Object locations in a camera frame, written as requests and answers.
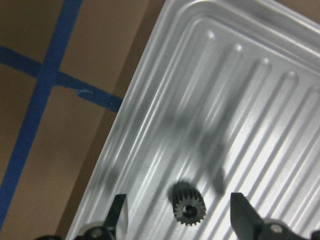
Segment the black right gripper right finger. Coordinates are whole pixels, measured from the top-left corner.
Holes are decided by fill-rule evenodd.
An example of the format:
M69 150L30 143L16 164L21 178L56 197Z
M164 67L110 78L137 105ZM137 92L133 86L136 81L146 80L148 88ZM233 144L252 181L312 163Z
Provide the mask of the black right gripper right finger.
M239 240L257 240L264 221L242 193L232 192L230 224Z

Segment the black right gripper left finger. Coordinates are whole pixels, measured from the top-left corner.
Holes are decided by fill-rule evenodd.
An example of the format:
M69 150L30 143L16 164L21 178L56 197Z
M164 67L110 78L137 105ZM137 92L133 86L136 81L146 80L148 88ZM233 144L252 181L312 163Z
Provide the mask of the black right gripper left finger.
M126 233L129 224L128 200L126 194L115 195L103 226L113 233Z

